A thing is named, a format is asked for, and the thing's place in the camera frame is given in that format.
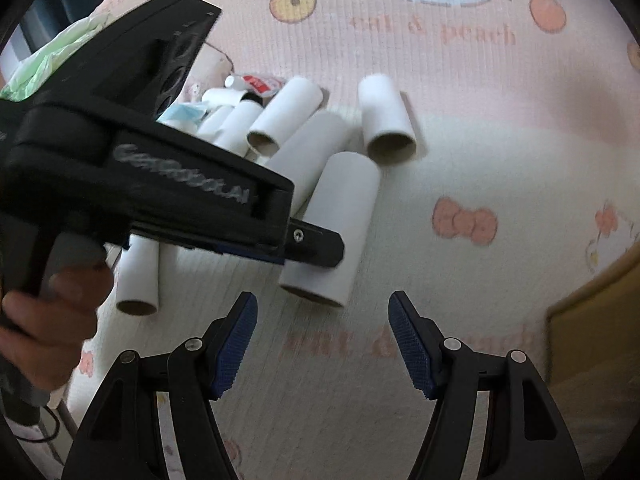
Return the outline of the person's left hand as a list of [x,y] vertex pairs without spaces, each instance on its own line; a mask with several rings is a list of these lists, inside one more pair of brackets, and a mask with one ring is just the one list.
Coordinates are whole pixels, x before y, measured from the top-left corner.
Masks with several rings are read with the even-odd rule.
[[111,268],[101,262],[53,275],[51,299],[8,292],[2,312],[21,330],[2,328],[2,356],[36,388],[47,392],[61,388],[79,364],[84,342],[96,334],[96,311],[113,284]]

